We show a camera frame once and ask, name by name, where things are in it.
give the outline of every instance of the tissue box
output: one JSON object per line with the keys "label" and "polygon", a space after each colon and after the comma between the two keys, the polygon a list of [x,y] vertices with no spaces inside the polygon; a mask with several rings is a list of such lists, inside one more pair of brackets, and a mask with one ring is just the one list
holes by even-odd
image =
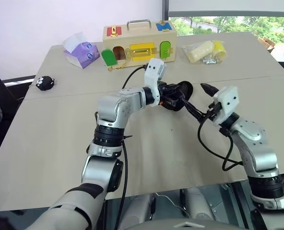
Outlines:
{"label": "tissue box", "polygon": [[66,59],[82,69],[99,58],[96,45],[86,42],[82,33],[69,37],[62,44],[66,49],[64,50]]}

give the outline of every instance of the yellow object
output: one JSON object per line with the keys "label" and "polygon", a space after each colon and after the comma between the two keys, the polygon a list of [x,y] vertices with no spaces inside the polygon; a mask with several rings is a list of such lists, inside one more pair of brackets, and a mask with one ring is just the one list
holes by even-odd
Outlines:
{"label": "yellow object", "polygon": [[117,34],[117,26],[113,25],[111,27],[111,37],[115,37],[115,36],[118,36],[118,34]]}
{"label": "yellow object", "polygon": [[226,57],[226,51],[224,46],[222,45],[222,42],[213,41],[213,44],[214,44],[214,49],[212,51],[212,57],[219,61],[223,61]]}
{"label": "yellow object", "polygon": [[154,43],[130,45],[132,60],[141,61],[154,58],[155,54],[151,52],[152,48],[154,48]]}
{"label": "yellow object", "polygon": [[211,54],[214,49],[214,44],[212,41],[206,41],[196,47],[195,49],[188,52],[188,59],[191,63],[195,63],[201,58],[208,54]]}

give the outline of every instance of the wooden toy box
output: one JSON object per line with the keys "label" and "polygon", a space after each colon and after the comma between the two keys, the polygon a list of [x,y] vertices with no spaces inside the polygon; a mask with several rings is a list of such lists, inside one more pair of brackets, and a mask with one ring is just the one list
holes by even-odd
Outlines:
{"label": "wooden toy box", "polygon": [[171,21],[137,20],[105,26],[102,58],[110,69],[141,66],[151,58],[174,61],[176,36]]}

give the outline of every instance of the wall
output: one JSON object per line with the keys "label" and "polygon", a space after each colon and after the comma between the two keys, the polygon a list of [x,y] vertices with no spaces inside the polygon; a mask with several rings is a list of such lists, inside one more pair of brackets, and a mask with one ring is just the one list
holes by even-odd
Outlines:
{"label": "wall", "polygon": [[105,25],[162,18],[162,0],[0,0],[0,78],[34,75],[52,45],[83,31],[101,41]]}

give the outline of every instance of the grey panel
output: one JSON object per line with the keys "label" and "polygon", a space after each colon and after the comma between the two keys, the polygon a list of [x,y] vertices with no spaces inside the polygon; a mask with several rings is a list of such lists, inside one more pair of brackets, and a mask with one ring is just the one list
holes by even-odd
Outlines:
{"label": "grey panel", "polygon": [[169,12],[169,17],[194,17],[194,16],[284,17],[284,12],[279,12],[279,11],[170,11]]}

